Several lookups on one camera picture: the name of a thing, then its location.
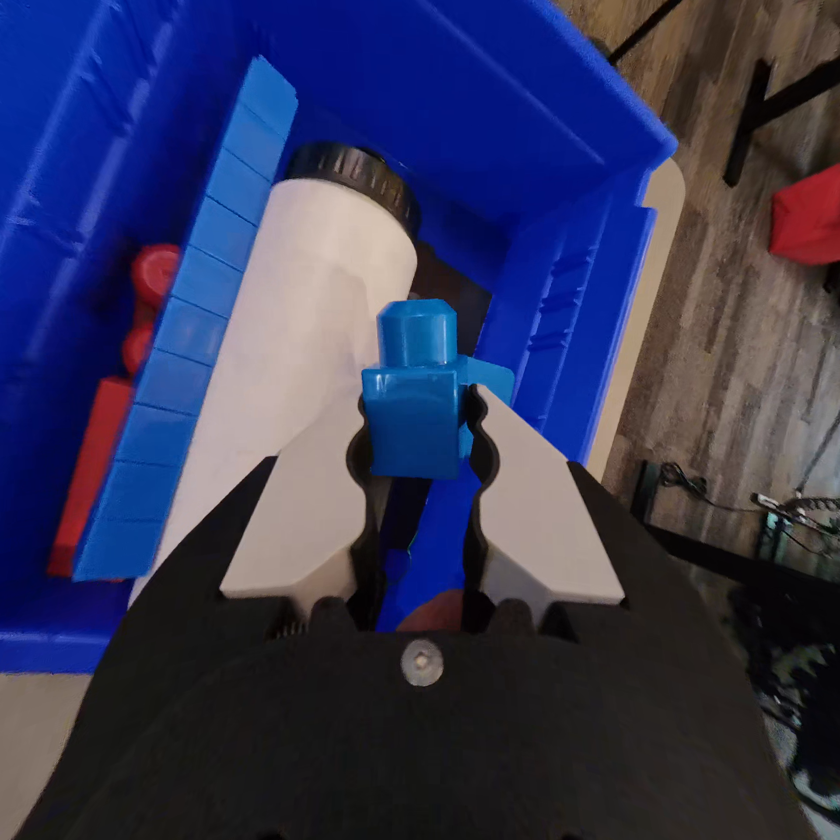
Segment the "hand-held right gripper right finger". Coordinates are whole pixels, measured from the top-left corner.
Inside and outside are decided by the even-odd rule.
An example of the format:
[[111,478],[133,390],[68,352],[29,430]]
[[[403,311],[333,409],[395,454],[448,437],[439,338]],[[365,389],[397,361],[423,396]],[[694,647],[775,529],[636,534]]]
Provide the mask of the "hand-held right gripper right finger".
[[625,592],[570,462],[485,385],[471,385],[469,465],[479,480],[463,543],[465,589],[532,617],[554,603],[617,606]]

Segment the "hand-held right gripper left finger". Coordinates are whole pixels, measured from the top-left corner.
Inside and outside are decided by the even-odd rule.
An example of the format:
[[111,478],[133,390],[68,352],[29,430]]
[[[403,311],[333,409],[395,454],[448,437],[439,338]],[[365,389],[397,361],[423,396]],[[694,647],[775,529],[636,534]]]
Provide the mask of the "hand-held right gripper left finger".
[[286,597],[305,617],[339,597],[355,617],[375,617],[384,574],[372,462],[361,390],[344,391],[278,453],[222,594]]

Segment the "blue single-stud plastic block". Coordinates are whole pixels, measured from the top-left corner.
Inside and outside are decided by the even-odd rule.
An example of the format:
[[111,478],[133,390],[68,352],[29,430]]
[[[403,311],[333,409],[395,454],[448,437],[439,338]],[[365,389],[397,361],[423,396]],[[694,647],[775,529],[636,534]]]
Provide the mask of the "blue single-stud plastic block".
[[391,302],[377,317],[377,340],[378,363],[361,373],[372,474],[456,479],[465,369],[455,310],[439,299]]

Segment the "white squeeze bottle black cap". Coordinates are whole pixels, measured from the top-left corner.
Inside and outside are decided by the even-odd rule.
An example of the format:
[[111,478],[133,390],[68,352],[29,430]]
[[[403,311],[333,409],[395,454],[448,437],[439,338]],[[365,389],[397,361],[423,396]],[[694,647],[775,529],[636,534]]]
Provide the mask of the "white squeeze bottle black cap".
[[421,212],[379,153],[306,143],[270,192],[150,570],[261,459],[377,359],[376,317],[408,298]]

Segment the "long red rectangular bar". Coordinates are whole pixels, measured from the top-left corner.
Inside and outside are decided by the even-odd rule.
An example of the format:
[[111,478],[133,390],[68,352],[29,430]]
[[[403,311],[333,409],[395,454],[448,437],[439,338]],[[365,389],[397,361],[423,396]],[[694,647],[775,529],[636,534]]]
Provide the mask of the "long red rectangular bar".
[[130,379],[109,376],[100,380],[49,554],[48,576],[72,575],[78,545],[110,468],[132,399]]

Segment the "long blue rectangular bar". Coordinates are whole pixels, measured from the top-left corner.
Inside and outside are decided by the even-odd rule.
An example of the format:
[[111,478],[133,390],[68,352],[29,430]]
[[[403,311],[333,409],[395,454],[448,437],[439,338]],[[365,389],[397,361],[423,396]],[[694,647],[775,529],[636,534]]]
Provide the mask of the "long blue rectangular bar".
[[294,87],[253,58],[77,548],[76,583],[152,567],[297,110]]

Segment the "red plastic block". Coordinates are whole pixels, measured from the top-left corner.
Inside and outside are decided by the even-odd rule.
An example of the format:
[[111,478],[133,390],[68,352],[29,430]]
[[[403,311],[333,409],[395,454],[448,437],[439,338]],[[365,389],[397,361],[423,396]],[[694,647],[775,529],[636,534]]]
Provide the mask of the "red plastic block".
[[140,371],[151,350],[156,320],[165,305],[181,260],[177,245],[144,246],[133,260],[133,321],[122,342],[122,362],[130,377]]

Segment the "blue plastic bin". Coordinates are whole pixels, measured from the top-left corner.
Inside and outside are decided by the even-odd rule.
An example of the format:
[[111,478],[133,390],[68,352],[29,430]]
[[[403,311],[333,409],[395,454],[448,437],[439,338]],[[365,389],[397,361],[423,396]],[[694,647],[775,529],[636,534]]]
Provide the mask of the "blue plastic bin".
[[382,154],[491,293],[477,356],[589,460],[673,135],[550,2],[2,2],[2,673],[90,674],[133,581],[48,576],[130,261],[184,247],[245,73]]

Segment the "red bucket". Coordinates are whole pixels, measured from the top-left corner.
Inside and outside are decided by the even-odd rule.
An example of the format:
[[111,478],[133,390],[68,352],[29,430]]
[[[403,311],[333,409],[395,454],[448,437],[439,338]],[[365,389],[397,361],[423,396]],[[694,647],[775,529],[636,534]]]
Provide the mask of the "red bucket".
[[839,164],[773,194],[769,252],[804,266],[839,261]]

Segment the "black stand foot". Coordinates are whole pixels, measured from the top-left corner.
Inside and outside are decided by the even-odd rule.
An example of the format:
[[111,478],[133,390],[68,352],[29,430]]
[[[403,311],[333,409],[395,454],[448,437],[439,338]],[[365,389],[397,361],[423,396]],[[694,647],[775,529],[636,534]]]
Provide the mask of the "black stand foot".
[[839,58],[836,57],[824,61],[803,78],[768,96],[772,69],[771,63],[765,59],[755,62],[722,175],[728,187],[739,184],[753,135],[758,130],[839,84]]

